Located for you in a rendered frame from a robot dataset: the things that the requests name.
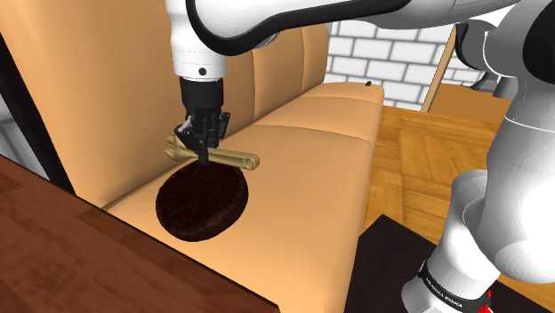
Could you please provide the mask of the tan sofa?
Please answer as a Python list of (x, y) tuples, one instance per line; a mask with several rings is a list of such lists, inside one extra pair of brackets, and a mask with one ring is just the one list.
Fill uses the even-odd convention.
[(343, 313), (383, 89), (324, 79), (326, 26), (288, 29), (227, 61), (221, 147), (257, 155), (242, 216), (188, 243), (160, 225), (184, 120), (165, 0), (0, 0), (0, 34), (76, 194), (281, 313)]

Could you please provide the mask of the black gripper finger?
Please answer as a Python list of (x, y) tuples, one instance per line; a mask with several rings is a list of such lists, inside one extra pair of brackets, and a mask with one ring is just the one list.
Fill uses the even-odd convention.
[(213, 125), (209, 132), (209, 147), (218, 148), (220, 140), (226, 135), (229, 125), (230, 113), (221, 112), (219, 116), (213, 116)]
[(183, 124), (175, 126), (173, 132), (187, 149), (192, 150), (198, 156), (200, 164), (209, 164), (205, 137), (201, 132), (195, 130), (191, 116), (187, 116)]

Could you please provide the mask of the dark brown round bowl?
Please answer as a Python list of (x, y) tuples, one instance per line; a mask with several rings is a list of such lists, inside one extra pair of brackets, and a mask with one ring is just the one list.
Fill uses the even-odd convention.
[(239, 168), (195, 161), (173, 173), (160, 187), (157, 219), (180, 240), (204, 241), (239, 219), (248, 196), (247, 182)]

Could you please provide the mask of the brass wrench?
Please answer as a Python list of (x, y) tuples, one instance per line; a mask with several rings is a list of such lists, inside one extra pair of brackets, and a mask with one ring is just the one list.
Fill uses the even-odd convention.
[[(176, 135), (165, 138), (166, 142), (171, 145), (165, 150), (165, 153), (173, 161), (181, 161), (186, 158), (198, 158), (198, 154), (191, 149), (185, 147)], [(253, 171), (260, 164), (260, 158), (254, 154), (225, 150), (220, 148), (207, 149), (208, 160), (214, 163), (231, 165), (241, 169)]]

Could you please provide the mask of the tan wooden cabinet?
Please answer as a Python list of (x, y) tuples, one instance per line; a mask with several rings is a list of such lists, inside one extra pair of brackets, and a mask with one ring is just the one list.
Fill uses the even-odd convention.
[(473, 90), (466, 85), (441, 83), (453, 55), (455, 42), (456, 27), (452, 27), (421, 112), (499, 124), (511, 104), (510, 100), (498, 99), (492, 92)]

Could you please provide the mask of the brown wooden table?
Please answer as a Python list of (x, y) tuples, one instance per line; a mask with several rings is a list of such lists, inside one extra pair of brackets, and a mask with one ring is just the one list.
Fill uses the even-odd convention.
[(0, 313), (280, 313), (0, 155)]

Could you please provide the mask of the black robot stand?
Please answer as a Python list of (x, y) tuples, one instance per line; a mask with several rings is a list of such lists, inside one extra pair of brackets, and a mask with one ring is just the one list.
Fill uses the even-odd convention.
[(344, 313), (462, 313), (461, 298), (485, 313), (555, 313), (498, 283), (499, 271), (459, 217), (437, 245), (380, 216), (359, 238)]

